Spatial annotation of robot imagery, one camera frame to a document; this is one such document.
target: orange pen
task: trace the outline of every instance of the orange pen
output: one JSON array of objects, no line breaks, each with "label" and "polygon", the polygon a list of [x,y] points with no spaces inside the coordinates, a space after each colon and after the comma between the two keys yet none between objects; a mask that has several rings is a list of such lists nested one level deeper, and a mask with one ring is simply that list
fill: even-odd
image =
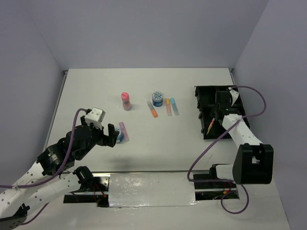
[{"label": "orange pen", "polygon": [[153,116],[154,116],[154,117],[157,117],[158,114],[157,114],[157,112],[155,111],[155,109],[154,109],[154,107],[153,107],[153,104],[152,104],[150,101],[147,101],[147,104],[148,104],[149,109],[152,111]]},{"label": "orange pen", "polygon": [[166,112],[168,116],[172,115],[171,104],[169,103],[169,98],[165,99],[166,102]]}]

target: pink bottle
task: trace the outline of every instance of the pink bottle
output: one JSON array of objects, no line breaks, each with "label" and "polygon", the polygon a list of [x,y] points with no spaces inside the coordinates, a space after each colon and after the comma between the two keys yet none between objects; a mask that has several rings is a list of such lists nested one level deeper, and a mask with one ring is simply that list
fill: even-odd
[{"label": "pink bottle", "polygon": [[124,107],[124,110],[130,110],[131,109],[131,104],[130,104],[130,101],[129,101],[129,94],[127,92],[123,92],[121,94],[121,99],[123,100],[123,107]]}]

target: white table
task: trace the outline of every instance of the white table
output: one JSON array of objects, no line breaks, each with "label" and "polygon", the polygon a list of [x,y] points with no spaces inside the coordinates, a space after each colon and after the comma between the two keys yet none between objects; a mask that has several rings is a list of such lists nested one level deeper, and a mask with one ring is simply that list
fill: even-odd
[{"label": "white table", "polygon": [[[76,166],[86,165],[93,172],[187,170],[210,144],[200,132],[195,85],[232,85],[232,80],[228,69],[70,69],[48,145],[71,129],[78,108],[98,107],[106,111],[105,128],[108,123],[123,121],[130,141],[114,148],[95,147],[82,161],[76,161]],[[175,98],[179,116],[168,117],[163,106],[156,108],[159,117],[153,118],[146,100],[156,90],[165,98]],[[122,92],[130,94],[131,111],[122,108]],[[232,140],[222,140],[196,169],[232,163],[236,152]],[[290,229],[274,181],[246,187],[250,205],[240,215],[224,212],[219,200],[186,207],[98,208],[94,204],[63,204],[61,197],[20,229]],[[239,200],[225,201],[232,211],[240,210],[246,201],[240,186],[238,191]]]}]

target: transparent plastic sheet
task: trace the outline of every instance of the transparent plastic sheet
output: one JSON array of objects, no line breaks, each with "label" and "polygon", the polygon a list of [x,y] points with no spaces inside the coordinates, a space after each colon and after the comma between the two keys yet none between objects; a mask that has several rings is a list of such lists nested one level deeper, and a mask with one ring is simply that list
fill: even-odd
[{"label": "transparent plastic sheet", "polygon": [[110,207],[195,205],[194,183],[186,172],[111,174]]}]

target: gray wall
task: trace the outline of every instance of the gray wall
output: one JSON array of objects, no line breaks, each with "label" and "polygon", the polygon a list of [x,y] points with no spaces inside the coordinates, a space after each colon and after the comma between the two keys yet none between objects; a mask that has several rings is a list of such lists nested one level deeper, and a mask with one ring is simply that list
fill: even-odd
[{"label": "gray wall", "polygon": [[24,0],[62,69],[234,67],[268,0]]},{"label": "gray wall", "polygon": [[[267,112],[251,119],[251,127],[274,146],[274,177],[293,230],[307,223],[306,12],[306,0],[270,0],[235,67],[236,83],[267,99]],[[242,93],[248,113],[261,109],[256,95]]]},{"label": "gray wall", "polygon": [[1,1],[0,31],[0,184],[10,184],[43,150],[63,74],[19,1]]}]

